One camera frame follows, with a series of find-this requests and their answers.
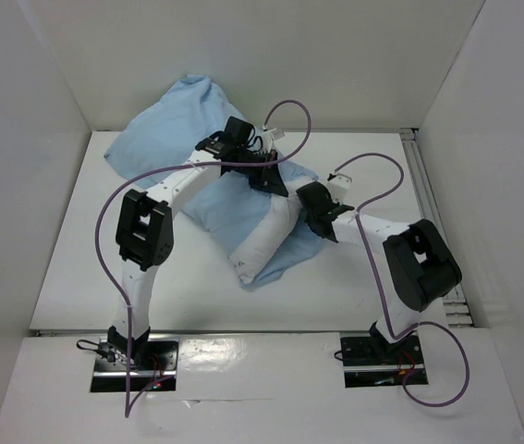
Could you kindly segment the white pillow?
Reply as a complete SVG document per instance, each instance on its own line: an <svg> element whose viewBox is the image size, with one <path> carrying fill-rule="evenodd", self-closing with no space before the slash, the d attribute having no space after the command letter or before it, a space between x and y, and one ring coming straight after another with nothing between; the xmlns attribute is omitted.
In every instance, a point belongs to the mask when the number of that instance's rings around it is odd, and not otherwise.
<svg viewBox="0 0 524 444"><path fill-rule="evenodd" d="M312 179L286 183L286 197L272 194L270 208L251 234L229 256L242 284L251 284L297 224L302 208L297 190Z"/></svg>

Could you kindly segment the light blue pillowcase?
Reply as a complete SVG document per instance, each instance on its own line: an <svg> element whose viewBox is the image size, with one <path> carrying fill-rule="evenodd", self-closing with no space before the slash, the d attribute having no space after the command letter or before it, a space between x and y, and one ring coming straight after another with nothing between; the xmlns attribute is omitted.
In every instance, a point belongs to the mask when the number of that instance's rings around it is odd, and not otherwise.
<svg viewBox="0 0 524 444"><path fill-rule="evenodd" d="M120 177L135 179L138 186L148 189L167 177L162 168L184 163L196 144L222 130L231 116L242 115L217 84L205 76L189 75L138 114L104 157ZM293 162L284 162L278 168L285 185L303 177L317 178L314 172ZM271 195L251 188L243 175L229 172L196 194L183 212L210 233L229 261L268 212ZM296 226L262 272L251 284L241 285L254 289L275 281L322 247L323 240L305 224L301 210Z"/></svg>

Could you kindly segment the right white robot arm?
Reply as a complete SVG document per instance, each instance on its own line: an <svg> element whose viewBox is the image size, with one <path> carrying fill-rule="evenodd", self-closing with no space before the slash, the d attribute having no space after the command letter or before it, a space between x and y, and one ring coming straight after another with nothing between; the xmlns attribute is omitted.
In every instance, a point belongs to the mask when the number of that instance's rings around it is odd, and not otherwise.
<svg viewBox="0 0 524 444"><path fill-rule="evenodd" d="M312 182L297 190L305 222L321 238L364 249L379 291L383 315L369 330L369 351L391 362L401 342L422 323L422 313L462 281L461 269L433 222L413 224L361 215Z"/></svg>

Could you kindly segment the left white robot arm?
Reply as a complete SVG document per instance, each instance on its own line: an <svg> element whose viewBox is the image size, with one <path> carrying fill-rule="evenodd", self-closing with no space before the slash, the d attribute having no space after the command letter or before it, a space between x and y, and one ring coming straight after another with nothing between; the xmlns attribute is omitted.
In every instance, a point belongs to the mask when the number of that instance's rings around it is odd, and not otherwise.
<svg viewBox="0 0 524 444"><path fill-rule="evenodd" d="M164 180L145 191L125 193L115 235L122 278L112 280L121 303L107 341L126 368L139 368L148 358L152 287L159 266L174 247L175 216L202 189L229 172L243 175L253 189L286 201L288 189L280 177L279 161L273 146L253 151L245 142L217 132L199 142L184 163L162 168Z"/></svg>

